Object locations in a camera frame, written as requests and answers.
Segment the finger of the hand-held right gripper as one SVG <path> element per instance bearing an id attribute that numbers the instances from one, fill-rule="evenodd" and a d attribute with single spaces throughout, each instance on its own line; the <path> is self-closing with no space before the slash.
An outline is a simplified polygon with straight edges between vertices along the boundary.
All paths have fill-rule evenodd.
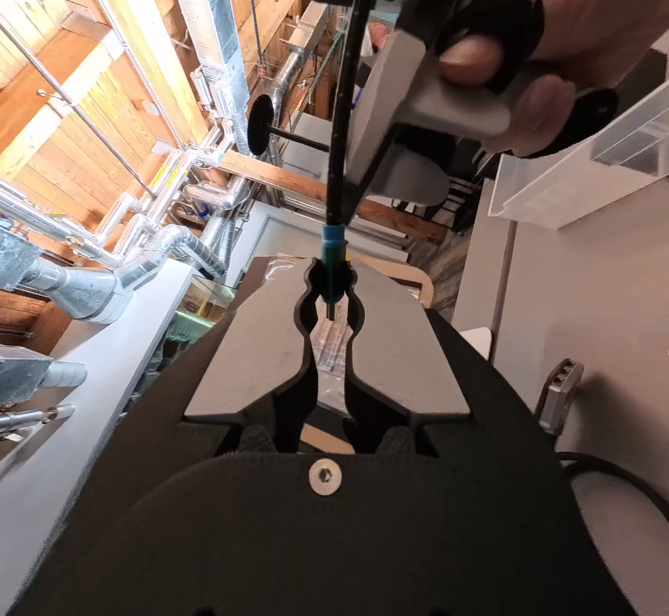
<path id="1" fill-rule="evenodd" d="M 364 198 L 380 197 L 419 206 L 444 202 L 450 178 L 439 165 L 406 147 L 390 147 L 381 160 Z"/>
<path id="2" fill-rule="evenodd" d="M 342 222 L 356 213 L 379 164 L 379 153 L 417 69 L 425 44 L 408 32 L 392 32 L 380 52 L 351 116 L 342 194 Z"/>

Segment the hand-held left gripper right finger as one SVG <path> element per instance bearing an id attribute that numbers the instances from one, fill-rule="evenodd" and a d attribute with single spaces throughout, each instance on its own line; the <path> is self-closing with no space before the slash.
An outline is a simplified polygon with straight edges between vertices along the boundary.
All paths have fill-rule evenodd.
<path id="1" fill-rule="evenodd" d="M 345 433 L 356 453 L 374 453 L 390 428 L 414 435 L 472 413 L 420 302 L 360 259 L 348 263 Z"/>

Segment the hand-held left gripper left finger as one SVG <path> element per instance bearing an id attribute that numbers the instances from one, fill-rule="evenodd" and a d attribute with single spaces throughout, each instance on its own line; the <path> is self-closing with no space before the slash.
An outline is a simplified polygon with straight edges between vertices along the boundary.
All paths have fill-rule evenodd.
<path id="1" fill-rule="evenodd" d="M 241 304 L 185 409 L 205 425 L 262 426 L 279 452 L 298 450 L 317 403 L 310 334 L 317 321 L 319 260 L 276 272 Z"/>

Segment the grey hdmi hub adapter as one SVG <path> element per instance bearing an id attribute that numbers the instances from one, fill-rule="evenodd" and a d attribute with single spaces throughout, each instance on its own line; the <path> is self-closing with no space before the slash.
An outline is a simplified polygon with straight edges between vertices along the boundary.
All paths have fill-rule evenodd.
<path id="1" fill-rule="evenodd" d="M 563 434 L 583 373 L 584 366 L 581 362 L 565 358 L 552 369 L 542 386 L 533 416 L 550 438 L 552 447 L 556 446 Z M 643 495 L 668 521 L 667 499 L 642 478 L 611 461 L 586 453 L 558 451 L 556 457 L 570 481 L 587 474 L 619 479 Z"/>

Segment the clear plastic bin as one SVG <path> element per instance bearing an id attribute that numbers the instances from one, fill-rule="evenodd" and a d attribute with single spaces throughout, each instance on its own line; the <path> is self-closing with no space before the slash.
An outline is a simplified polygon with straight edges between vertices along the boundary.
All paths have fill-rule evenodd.
<path id="1" fill-rule="evenodd" d="M 554 155 L 504 155 L 488 215 L 558 229 L 668 176 L 668 82 Z"/>

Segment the wooden framed instruction board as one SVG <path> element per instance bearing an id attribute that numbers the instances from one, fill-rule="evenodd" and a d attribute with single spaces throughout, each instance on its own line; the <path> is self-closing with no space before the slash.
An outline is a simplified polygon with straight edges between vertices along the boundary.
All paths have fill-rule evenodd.
<path id="1" fill-rule="evenodd" d="M 431 307 L 433 283 L 421 269 L 359 253 L 348 254 L 348 258 L 362 260 L 408 289 L 424 308 Z M 318 374 L 318 400 L 300 437 L 305 451 L 353 453 L 344 428 L 344 421 L 349 418 L 345 405 L 345 352 L 347 341 L 352 336 L 346 324 L 347 308 L 347 301 L 343 300 L 336 309 L 335 320 L 329 321 L 324 316 L 323 302 L 318 300 L 316 303 L 318 321 L 311 334 L 311 342 Z"/>

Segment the black floor lamp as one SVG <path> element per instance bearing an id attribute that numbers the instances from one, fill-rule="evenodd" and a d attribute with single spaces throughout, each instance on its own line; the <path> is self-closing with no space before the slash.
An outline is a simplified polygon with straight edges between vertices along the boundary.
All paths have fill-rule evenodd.
<path id="1" fill-rule="evenodd" d="M 273 136 L 299 143 L 320 152 L 329 153 L 327 144 L 311 140 L 291 131 L 281 130 L 272 125 L 274 122 L 274 106 L 268 94 L 261 94 L 254 101 L 247 123 L 247 144 L 253 155 L 261 156 L 269 148 Z"/>

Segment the silver spiral duct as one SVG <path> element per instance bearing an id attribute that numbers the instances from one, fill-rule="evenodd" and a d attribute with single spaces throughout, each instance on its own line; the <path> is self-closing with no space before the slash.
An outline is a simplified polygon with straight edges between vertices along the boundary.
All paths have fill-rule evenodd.
<path id="1" fill-rule="evenodd" d="M 214 279 L 224 276 L 226 272 L 226 266 L 220 258 L 188 228 L 168 225 L 159 228 L 140 254 L 127 260 L 113 274 L 123 290 L 138 289 L 155 277 L 176 252 L 194 261 L 197 268 L 204 269 Z"/>

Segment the silver tapered duct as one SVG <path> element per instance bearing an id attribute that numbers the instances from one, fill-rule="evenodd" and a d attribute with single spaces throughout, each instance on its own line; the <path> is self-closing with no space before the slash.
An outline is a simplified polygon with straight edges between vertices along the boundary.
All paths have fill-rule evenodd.
<path id="1" fill-rule="evenodd" d="M 1 289 L 40 291 L 72 319 L 103 326 L 118 320 L 130 302 L 112 271 L 62 267 L 41 256 L 26 239 L 1 229 Z"/>

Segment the silver insulated duct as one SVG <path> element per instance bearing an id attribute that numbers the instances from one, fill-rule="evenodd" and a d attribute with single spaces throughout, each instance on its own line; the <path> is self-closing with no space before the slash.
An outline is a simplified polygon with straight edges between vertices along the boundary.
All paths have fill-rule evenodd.
<path id="1" fill-rule="evenodd" d="M 202 107 L 228 123 L 238 152 L 247 138 L 249 89 L 231 0 L 177 0 L 199 66 L 191 73 Z"/>

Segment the silver rectangular duct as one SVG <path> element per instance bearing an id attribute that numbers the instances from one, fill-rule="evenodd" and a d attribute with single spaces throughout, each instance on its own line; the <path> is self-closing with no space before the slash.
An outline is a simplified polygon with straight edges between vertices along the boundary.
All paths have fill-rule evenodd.
<path id="1" fill-rule="evenodd" d="M 1 407 L 29 401 L 40 388 L 75 388 L 88 376 L 85 365 L 54 360 L 16 345 L 1 346 Z"/>

